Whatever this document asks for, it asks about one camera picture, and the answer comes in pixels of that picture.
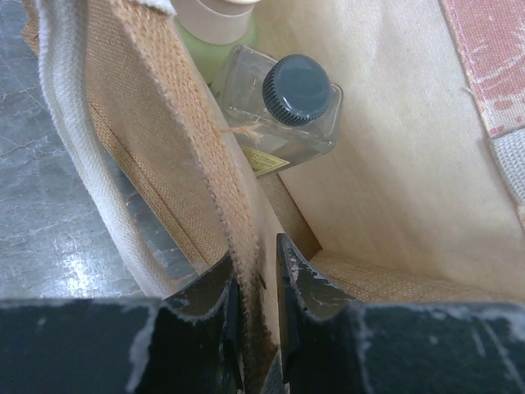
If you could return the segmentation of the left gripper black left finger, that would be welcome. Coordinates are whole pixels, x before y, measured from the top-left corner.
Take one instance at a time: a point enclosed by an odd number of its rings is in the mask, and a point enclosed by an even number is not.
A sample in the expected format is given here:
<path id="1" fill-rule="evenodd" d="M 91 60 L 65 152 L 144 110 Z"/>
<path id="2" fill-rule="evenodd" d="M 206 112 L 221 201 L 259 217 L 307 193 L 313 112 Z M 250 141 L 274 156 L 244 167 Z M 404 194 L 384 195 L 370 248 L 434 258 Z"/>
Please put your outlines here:
<path id="1" fill-rule="evenodd" d="M 223 257 L 166 299 L 1 303 L 4 393 L 237 393 L 240 294 Z"/>

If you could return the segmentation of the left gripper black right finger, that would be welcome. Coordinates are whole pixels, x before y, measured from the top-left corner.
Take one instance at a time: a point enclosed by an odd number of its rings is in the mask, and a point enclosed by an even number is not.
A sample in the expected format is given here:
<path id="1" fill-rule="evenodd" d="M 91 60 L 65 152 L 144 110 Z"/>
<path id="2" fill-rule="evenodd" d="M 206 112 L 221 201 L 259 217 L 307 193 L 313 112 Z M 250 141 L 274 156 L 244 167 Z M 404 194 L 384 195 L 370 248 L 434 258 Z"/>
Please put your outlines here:
<path id="1" fill-rule="evenodd" d="M 521 393 L 524 307 L 371 303 L 276 238 L 281 370 L 293 393 Z"/>

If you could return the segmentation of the brown canvas bag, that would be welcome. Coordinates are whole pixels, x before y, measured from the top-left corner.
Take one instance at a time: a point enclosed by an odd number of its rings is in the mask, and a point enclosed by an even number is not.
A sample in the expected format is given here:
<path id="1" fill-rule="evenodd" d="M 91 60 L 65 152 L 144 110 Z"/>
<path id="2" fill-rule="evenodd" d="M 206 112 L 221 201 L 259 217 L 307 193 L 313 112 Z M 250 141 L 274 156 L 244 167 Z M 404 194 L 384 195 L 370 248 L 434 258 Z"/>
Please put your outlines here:
<path id="1" fill-rule="evenodd" d="M 245 46 L 308 56 L 343 90 L 335 147 L 263 177 L 235 138 L 253 129 L 227 124 L 172 2 L 28 1 L 23 34 L 142 291 L 169 298 L 231 258 L 240 392 L 293 393 L 281 233 L 363 302 L 524 307 L 523 2 L 258 1 Z"/>

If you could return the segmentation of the clear bottle yellow label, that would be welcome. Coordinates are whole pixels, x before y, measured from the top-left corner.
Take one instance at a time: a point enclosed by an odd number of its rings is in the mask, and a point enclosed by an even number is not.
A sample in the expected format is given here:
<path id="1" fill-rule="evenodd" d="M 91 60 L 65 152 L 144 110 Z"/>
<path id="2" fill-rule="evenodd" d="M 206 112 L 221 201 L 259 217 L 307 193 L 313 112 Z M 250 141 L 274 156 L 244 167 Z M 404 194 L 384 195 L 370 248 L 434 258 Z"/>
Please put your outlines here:
<path id="1" fill-rule="evenodd" d="M 231 50 L 211 85 L 227 124 L 256 177 L 330 152 L 339 134 L 343 90 L 303 54 L 276 60 L 248 46 Z"/>

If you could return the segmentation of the green bottle with pump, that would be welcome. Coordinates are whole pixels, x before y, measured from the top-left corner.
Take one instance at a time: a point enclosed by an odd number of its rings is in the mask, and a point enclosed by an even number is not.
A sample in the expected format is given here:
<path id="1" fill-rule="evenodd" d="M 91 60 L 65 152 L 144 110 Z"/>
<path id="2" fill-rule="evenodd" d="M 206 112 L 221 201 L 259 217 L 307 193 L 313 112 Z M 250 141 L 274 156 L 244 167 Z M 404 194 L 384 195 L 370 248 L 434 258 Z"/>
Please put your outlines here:
<path id="1" fill-rule="evenodd" d="M 176 26 L 199 73 L 209 85 L 233 47 L 255 47 L 257 0 L 174 0 Z"/>

